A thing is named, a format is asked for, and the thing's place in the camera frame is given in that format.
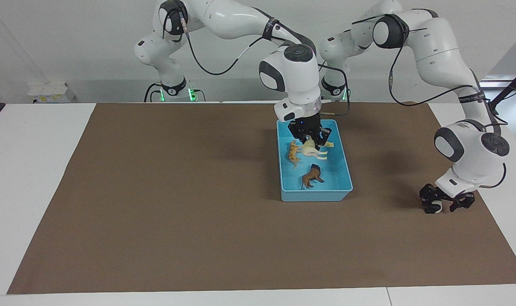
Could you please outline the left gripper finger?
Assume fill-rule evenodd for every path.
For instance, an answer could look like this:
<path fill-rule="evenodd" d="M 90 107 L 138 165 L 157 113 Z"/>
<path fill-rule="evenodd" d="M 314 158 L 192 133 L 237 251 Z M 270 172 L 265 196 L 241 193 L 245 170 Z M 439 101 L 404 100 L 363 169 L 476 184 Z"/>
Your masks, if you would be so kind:
<path fill-rule="evenodd" d="M 442 199 L 435 197 L 432 184 L 424 185 L 419 191 L 419 197 L 426 214 L 437 214 L 443 209 Z"/>
<path fill-rule="evenodd" d="M 452 204 L 449 207 L 450 212 L 456 211 L 458 208 L 468 209 L 475 201 L 475 194 L 473 192 L 458 194 L 451 199 Z"/>

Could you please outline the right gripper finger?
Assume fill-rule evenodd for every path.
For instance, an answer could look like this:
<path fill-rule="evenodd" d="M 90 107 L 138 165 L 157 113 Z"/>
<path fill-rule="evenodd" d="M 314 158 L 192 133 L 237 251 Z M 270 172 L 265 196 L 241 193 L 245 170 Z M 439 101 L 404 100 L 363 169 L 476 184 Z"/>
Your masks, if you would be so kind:
<path fill-rule="evenodd" d="M 320 126 L 315 131 L 315 148 L 320 149 L 321 147 L 329 147 L 328 138 L 331 134 L 331 128 L 324 128 Z"/>
<path fill-rule="evenodd" d="M 289 128 L 294 139 L 299 140 L 302 144 L 310 139 L 310 130 L 304 128 Z"/>

